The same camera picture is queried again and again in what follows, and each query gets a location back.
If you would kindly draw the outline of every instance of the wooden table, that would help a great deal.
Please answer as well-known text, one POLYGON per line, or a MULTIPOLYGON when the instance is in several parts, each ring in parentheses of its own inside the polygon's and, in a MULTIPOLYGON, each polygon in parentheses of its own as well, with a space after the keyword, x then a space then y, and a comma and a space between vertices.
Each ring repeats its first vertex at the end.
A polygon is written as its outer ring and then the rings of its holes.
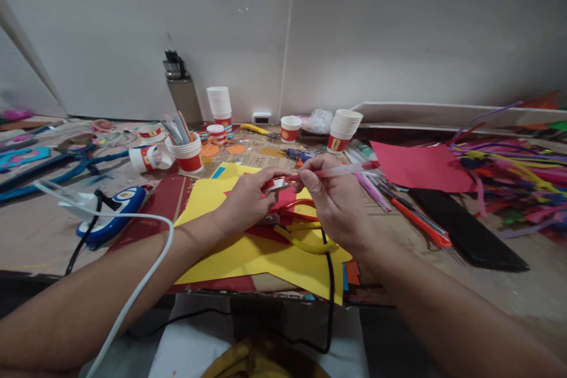
MULTIPOLYGON (((133 130, 138 125, 138 123, 121 123, 118 127, 133 130)), ((277 140, 270 143, 265 136, 242 130, 237 131, 235 140, 237 142, 242 140, 247 146, 245 153, 239 157, 223 154, 224 157, 219 160, 241 161, 246 165, 255 164, 259 167, 273 164, 285 164, 284 166, 289 168, 294 166, 293 161, 282 162, 281 159, 270 159, 269 156, 259 154, 259 151, 266 146, 289 148, 290 145, 283 145, 277 140)), ((297 147, 304 148, 320 146, 300 142, 296 144, 297 147)), ((75 164, 47 177, 59 175, 75 164)), ((170 202, 155 203, 150 202, 150 198, 144 208, 152 214, 160 214, 172 219, 176 219, 183 210, 190 194, 191 179, 177 175, 175 169, 170 170, 169 173, 152 172, 140 175, 131 167, 128 158, 105 162, 99 168, 101 176, 94 177, 84 173, 73 179, 69 187, 88 193, 100 188, 107 195, 114 195, 129 186, 149 184, 156 187, 156 196, 163 197, 165 194, 170 202)), ((0 181, 9 177, 10 175, 0 175, 0 181)), ((558 245, 538 233, 507 240, 507 245, 530 265, 531 270, 523 273, 508 273, 479 269, 466 263, 453 248, 437 249, 397 211, 392 213, 382 211, 362 188, 360 196, 364 199, 367 214, 376 224, 376 237, 389 237, 415 255, 431 262, 497 307, 520 318, 552 350, 564 358, 567 357, 567 247, 565 245, 558 245)), ((476 211, 475 201, 465 196, 462 197, 462 202, 469 211, 476 211)), ((480 220, 493 231, 497 231, 500 226, 500 219, 493 215, 487 220, 480 220)), ((74 233, 78 223, 77 217, 59 207, 57 201, 47 195, 38 195, 0 206, 2 229, 0 270, 24 273, 25 276, 33 279, 60 278, 79 241, 74 233)), ((135 221, 131 222, 130 230, 136 230, 135 226, 135 221)), ((144 226, 147 229, 146 234, 142 236, 163 230, 162 226, 157 222, 149 228, 144 226)), ((114 249, 117 249, 136 239, 132 234, 139 235, 139 229, 141 227, 135 232, 130 232, 128 236, 127 228, 121 237, 115 238, 97 251, 83 249, 75 270, 100 258, 113 245, 114 249)), ((192 291, 207 288, 256 294, 275 293, 277 296, 289 298, 302 298, 306 295, 305 291, 268 274, 225 279, 224 282, 213 281, 204 285, 191 284, 189 287, 181 286, 177 291, 186 291, 189 288, 192 291)), ((361 285, 350 285, 348 294, 345 294, 345 301, 350 304, 390 304, 379 281, 364 268, 361 268, 361 285)))

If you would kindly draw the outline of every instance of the hand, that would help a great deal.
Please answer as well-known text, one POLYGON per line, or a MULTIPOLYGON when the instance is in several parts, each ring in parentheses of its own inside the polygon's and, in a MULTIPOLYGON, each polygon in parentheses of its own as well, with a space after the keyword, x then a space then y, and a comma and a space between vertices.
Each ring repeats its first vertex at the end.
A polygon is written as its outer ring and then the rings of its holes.
POLYGON ((317 217, 329 237, 352 253, 364 249, 369 238, 374 237, 372 225, 364 210, 358 179, 352 174, 319 179, 313 171, 338 167, 341 164, 331 155, 311 158, 299 169, 294 192, 307 188, 317 217))
POLYGON ((283 168, 268 167, 255 174, 245 174, 238 179, 229 196, 214 212, 215 221, 226 236, 243 232, 264 218, 278 202, 278 191, 264 197, 260 190, 274 177, 292 175, 283 168))

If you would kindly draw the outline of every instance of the paper cup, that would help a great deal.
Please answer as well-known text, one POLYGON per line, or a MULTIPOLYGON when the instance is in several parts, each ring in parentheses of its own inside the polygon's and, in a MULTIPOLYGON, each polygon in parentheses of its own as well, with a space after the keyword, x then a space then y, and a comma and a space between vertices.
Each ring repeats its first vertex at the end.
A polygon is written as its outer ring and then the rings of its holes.
POLYGON ((160 149, 156 145, 129 149, 128 155, 130 156, 132 166, 138 173, 152 170, 167 170, 174 162, 173 157, 166 149, 160 149), (156 160, 156 155, 159 155, 161 159, 156 160))
POLYGON ((327 152, 335 155, 340 154, 346 149, 353 136, 354 132, 341 133, 331 128, 331 133, 329 134, 329 140, 327 142, 327 152))
POLYGON ((208 103, 213 115, 226 115, 232 113, 228 87, 209 87, 207 89, 208 103))
POLYGON ((232 113, 226 113, 226 114, 215 114, 213 112, 213 116, 214 116, 214 121, 216 124, 221 124, 222 127, 227 128, 228 126, 232 125, 232 113))
POLYGON ((207 127, 207 131, 211 137, 224 137, 224 127, 221 124, 211 124, 207 127))
POLYGON ((288 115, 282 117, 282 142, 286 144, 292 144, 299 134, 299 128, 303 121, 301 118, 288 115))
POLYGON ((193 143, 175 146, 170 138, 165 140, 165 146, 175 157, 175 161, 186 174, 197 174, 203 170, 203 159, 201 158, 201 136, 193 132, 193 143))
POLYGON ((359 128, 362 118, 363 115, 360 112, 355 112, 350 109, 337 109, 333 117, 333 122, 331 123, 331 129, 334 128, 338 132, 352 132, 354 134, 359 128))
POLYGON ((226 138, 213 138, 213 144, 217 145, 217 146, 226 146, 229 144, 229 141, 226 138))
POLYGON ((157 124, 144 124, 138 128, 138 133, 142 142, 148 145, 153 145, 165 137, 165 132, 157 124))

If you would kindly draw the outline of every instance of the orange paper circle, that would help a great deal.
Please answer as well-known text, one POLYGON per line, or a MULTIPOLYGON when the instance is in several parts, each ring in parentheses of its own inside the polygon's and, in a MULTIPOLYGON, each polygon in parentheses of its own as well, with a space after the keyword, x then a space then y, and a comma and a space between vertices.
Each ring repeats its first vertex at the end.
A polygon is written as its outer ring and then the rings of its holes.
POLYGON ((201 148, 201 155, 206 158, 216 157, 220 153, 217 145, 207 145, 201 148))
POLYGON ((232 145, 227 148, 229 150, 229 154, 232 155, 240 155, 242 152, 246 150, 243 145, 232 145))

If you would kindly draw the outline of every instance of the power cord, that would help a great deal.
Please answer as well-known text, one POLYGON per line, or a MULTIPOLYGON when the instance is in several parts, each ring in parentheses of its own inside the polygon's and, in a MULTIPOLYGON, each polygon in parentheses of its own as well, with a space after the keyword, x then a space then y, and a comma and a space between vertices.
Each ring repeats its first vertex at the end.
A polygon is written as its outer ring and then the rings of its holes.
MULTIPOLYGON (((102 197, 97 195, 96 212, 100 213, 101 210, 102 210, 102 197)), ((87 241, 87 238, 90 236, 90 233, 95 228, 96 222, 98 221, 99 217, 100 216, 93 216, 93 219, 90 221, 87 231, 84 233, 83 237, 81 238, 81 241, 79 241, 79 244, 75 248, 73 255, 71 255, 71 259, 69 260, 69 264, 67 265, 67 270, 65 270, 65 276, 68 276, 73 271, 75 260, 77 259, 79 252, 81 251, 81 248, 83 247, 84 243, 87 241)))
MULTIPOLYGON (((323 235, 323 242, 325 244, 327 244, 327 235, 325 234, 325 231, 323 229, 321 229, 321 232, 322 232, 322 235, 323 235)), ((334 270, 333 270, 333 262, 331 261, 331 255, 328 252, 325 253, 325 255, 327 256, 327 264, 328 264, 328 267, 329 267, 329 280, 330 280, 329 313, 328 313, 328 318, 327 318, 327 343, 326 343, 325 347, 321 348, 321 347, 317 346, 316 344, 314 344, 314 343, 312 343, 312 342, 310 342, 310 341, 308 341, 304 338, 298 338, 296 340, 291 340, 290 338, 288 338, 287 336, 282 334, 280 331, 272 328, 271 326, 268 326, 267 324, 263 324, 266 328, 271 330, 274 334, 276 334, 281 339, 285 340, 288 344, 295 345, 295 344, 301 343, 301 344, 306 345, 307 347, 311 347, 313 350, 315 350, 315 351, 317 351, 318 353, 321 353, 321 354, 327 354, 329 352, 329 350, 331 349, 331 339, 332 339, 332 336, 333 336, 333 313, 334 313, 334 306, 335 306, 335 275, 334 275, 334 270)), ((215 308, 206 308, 206 309, 203 309, 203 310, 198 310, 196 312, 192 312, 192 313, 188 313, 188 314, 184 314, 184 315, 174 317, 173 319, 170 319, 167 322, 162 323, 156 329, 154 329, 153 331, 149 332, 146 335, 143 335, 142 337, 138 337, 138 336, 133 335, 129 330, 126 332, 126 335, 128 335, 130 338, 133 338, 134 340, 144 341, 147 338, 151 337, 152 335, 155 335, 156 333, 161 331, 167 325, 170 325, 170 324, 175 323, 175 322, 179 322, 179 321, 184 320, 184 319, 189 319, 189 318, 192 318, 192 317, 195 317, 195 316, 199 316, 199 315, 205 314, 205 313, 217 313, 217 314, 224 315, 224 316, 242 316, 240 314, 235 314, 233 312, 225 312, 225 311, 218 310, 218 309, 215 309, 215 308)))
POLYGON ((155 220, 163 221, 170 228, 168 236, 167 236, 167 241, 165 242, 165 246, 164 246, 163 251, 159 255, 158 259, 155 261, 154 265, 150 268, 148 273, 146 273, 146 275, 142 278, 142 280, 140 281, 138 286, 134 289, 134 291, 132 292, 132 295, 130 296, 130 298, 128 298, 128 301, 126 301, 126 304, 124 305, 124 307, 122 307, 122 310, 120 310, 120 313, 119 313, 118 317, 116 318, 116 321, 112 325, 112 328, 110 329, 110 332, 108 333, 108 336, 106 337, 106 340, 105 340, 104 344, 102 345, 102 348, 100 349, 99 354, 96 356, 96 358, 93 362, 93 365, 91 366, 89 373, 86 376, 86 378, 92 378, 94 373, 96 372, 96 370, 99 368, 100 362, 102 362, 102 359, 104 358, 104 356, 108 352, 108 349, 110 348, 110 345, 112 344, 112 341, 114 340, 114 337, 116 337, 116 334, 118 333, 118 329, 120 329, 120 326, 124 322, 124 318, 126 317, 126 314, 128 314, 128 311, 130 310, 130 308, 132 307, 132 305, 136 301, 138 295, 140 294, 140 292, 142 292, 142 289, 148 283, 148 281, 150 280, 150 278, 154 274, 155 270, 159 267, 161 262, 164 260, 164 257, 167 255, 168 251, 170 250, 171 243, 173 241, 173 232, 174 232, 173 223, 170 219, 166 219, 165 217, 161 217, 161 216, 155 216, 153 214, 101 213, 99 211, 89 210, 88 208, 85 208, 84 206, 75 202, 71 198, 63 196, 62 194, 55 192, 52 189, 49 189, 48 186, 51 186, 51 187, 54 187, 55 189, 57 189, 57 190, 59 190, 63 193, 69 193, 69 191, 66 190, 64 187, 62 187, 62 186, 60 186, 56 183, 53 183, 51 181, 35 180, 34 186, 37 187, 42 192, 45 192, 48 195, 54 196, 55 198, 57 198, 61 201, 64 201, 67 204, 72 205, 73 207, 77 207, 79 210, 83 210, 85 213, 89 213, 89 214, 92 214, 94 216, 100 216, 100 217, 140 217, 142 219, 155 219, 155 220))
MULTIPOLYGON (((70 197, 66 197, 66 196, 62 195, 61 193, 58 193, 58 192, 56 192, 56 191, 54 191, 54 190, 52 190, 48 187, 48 186, 53 187, 56 190, 61 191, 62 193, 69 193, 70 192, 67 189, 65 189, 63 186, 58 185, 57 183, 54 183, 52 181, 35 180, 34 186, 37 187, 42 192, 44 192, 48 195, 51 195, 51 196, 59 199, 60 201, 63 201, 65 203, 69 204, 69 205, 72 205, 73 207, 78 208, 79 210, 84 211, 85 213, 92 214, 93 216, 96 216, 96 217, 133 217, 133 218, 139 217, 141 219, 155 219, 155 220, 163 221, 169 227, 167 241, 165 242, 165 246, 164 246, 163 251, 159 255, 158 259, 154 262, 152 267, 149 269, 148 273, 146 273, 146 275, 139 282, 138 286, 134 289, 134 291, 132 292, 132 294, 130 295, 128 300, 126 301, 126 304, 124 305, 124 307, 122 307, 122 310, 120 310, 120 313, 118 314, 116 321, 112 325, 112 328, 110 329, 110 332, 108 333, 108 336, 106 337, 105 342, 104 342, 104 344, 102 345, 102 347, 99 351, 99 354, 96 356, 96 358, 93 362, 93 365, 91 366, 91 368, 90 368, 90 370, 89 370, 89 372, 86 376, 86 378, 92 378, 93 375, 95 374, 96 370, 99 368, 99 366, 100 366, 103 358, 105 357, 106 353, 108 352, 108 349, 110 348, 110 345, 112 344, 112 341, 114 341, 114 338, 116 337, 116 334, 118 333, 118 330, 120 329, 120 326, 124 322, 126 315, 128 314, 128 312, 132 308, 132 305, 136 301, 138 295, 140 294, 140 292, 142 292, 145 285, 151 279, 154 272, 156 271, 156 269, 159 267, 161 262, 164 260, 164 257, 169 252, 170 247, 171 247, 171 243, 173 242, 173 235, 174 235, 173 222, 170 219, 166 219, 165 217, 162 217, 162 216, 155 216, 153 214, 102 213, 100 211, 93 211, 93 210, 85 208, 83 205, 75 202, 70 197)), ((323 242, 325 244, 327 244, 327 236, 325 234, 325 231, 323 229, 321 229, 321 231, 322 231, 322 236, 323 236, 323 242)), ((270 329, 272 329, 272 331, 275 334, 279 335, 281 338, 283 338, 289 344, 302 343, 302 344, 305 344, 308 347, 313 348, 314 350, 318 351, 321 354, 327 354, 329 352, 329 349, 331 348, 331 338, 332 338, 332 330, 333 330, 333 312, 334 312, 334 300, 335 300, 335 279, 334 279, 334 272, 333 272, 333 263, 331 261, 330 254, 327 252, 327 253, 325 253, 325 255, 327 256, 327 264, 329 266, 329 279, 330 279, 329 316, 328 316, 328 321, 327 321, 327 343, 326 343, 325 348, 321 349, 320 347, 317 347, 315 344, 313 344, 310 341, 305 340, 304 338, 298 338, 297 340, 291 340, 290 338, 286 337, 285 335, 283 335, 279 331, 270 328, 270 329)), ((205 313, 206 311, 216 311, 216 310, 215 309, 205 309, 201 312, 195 312, 195 314, 193 314, 193 315, 202 314, 202 313, 205 313)), ((172 321, 175 321, 175 320, 181 320, 181 317, 175 318, 172 321)))

